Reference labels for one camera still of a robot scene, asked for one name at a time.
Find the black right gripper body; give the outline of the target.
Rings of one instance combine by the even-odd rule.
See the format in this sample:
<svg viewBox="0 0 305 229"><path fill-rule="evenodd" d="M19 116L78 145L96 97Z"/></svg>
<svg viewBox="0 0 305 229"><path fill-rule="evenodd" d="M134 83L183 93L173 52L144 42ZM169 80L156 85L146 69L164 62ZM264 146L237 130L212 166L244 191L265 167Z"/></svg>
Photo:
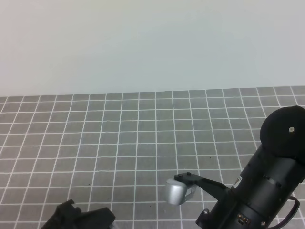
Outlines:
<svg viewBox="0 0 305 229"><path fill-rule="evenodd" d="M202 229L265 229L276 216L276 189L270 185L200 184L217 203L204 209L196 220Z"/></svg>

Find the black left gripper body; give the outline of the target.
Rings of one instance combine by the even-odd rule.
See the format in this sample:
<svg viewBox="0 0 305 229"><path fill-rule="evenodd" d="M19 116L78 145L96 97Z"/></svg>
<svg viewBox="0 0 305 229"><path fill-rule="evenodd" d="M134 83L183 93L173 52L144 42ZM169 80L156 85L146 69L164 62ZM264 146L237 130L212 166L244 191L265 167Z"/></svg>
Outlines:
<svg viewBox="0 0 305 229"><path fill-rule="evenodd" d="M109 229L115 215L107 208L82 212L72 199L58 205L42 229Z"/></svg>

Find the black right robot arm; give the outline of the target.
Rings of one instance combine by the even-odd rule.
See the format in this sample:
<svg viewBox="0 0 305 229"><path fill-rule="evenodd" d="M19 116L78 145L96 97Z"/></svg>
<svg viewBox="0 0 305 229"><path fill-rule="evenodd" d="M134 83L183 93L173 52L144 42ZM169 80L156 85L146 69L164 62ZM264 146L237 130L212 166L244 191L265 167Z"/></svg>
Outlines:
<svg viewBox="0 0 305 229"><path fill-rule="evenodd" d="M202 229L266 229L305 178L305 110L283 107L260 130L261 145L231 188L201 213Z"/></svg>

